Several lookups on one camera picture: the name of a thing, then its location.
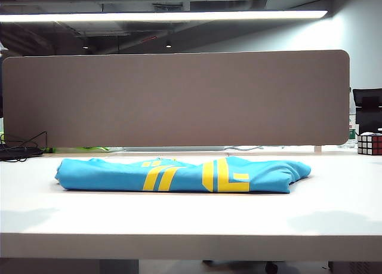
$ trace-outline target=ceiling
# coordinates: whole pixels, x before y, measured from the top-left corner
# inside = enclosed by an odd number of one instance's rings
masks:
[[[304,8],[312,2],[326,8],[330,0],[0,0],[0,13],[287,10]],[[16,56],[171,53],[286,23],[10,23],[1,24],[0,41],[10,50],[9,55]],[[165,48],[167,40],[171,40],[173,48]]]

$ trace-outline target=folded t-shirt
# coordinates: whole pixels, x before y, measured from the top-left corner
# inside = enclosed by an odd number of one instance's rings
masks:
[[[252,162],[230,156],[200,165],[171,159],[117,164],[63,159],[56,179],[69,190],[135,192],[281,192],[310,174],[295,161]]]

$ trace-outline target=desk divider panel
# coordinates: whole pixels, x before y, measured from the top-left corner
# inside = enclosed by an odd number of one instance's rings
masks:
[[[3,79],[5,132],[47,131],[54,147],[322,145],[349,134],[341,50],[13,57]]]

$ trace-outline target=white desk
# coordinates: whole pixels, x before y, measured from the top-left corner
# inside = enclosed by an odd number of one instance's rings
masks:
[[[382,156],[244,158],[294,159],[312,173],[288,195],[95,193],[63,190],[57,155],[2,163],[1,256],[382,261]]]

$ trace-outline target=fluorescent light fixture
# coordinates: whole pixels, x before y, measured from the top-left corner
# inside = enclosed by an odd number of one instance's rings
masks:
[[[0,22],[52,21],[210,21],[255,19],[319,19],[327,11],[220,11],[205,13],[70,13],[70,14],[3,14]]]

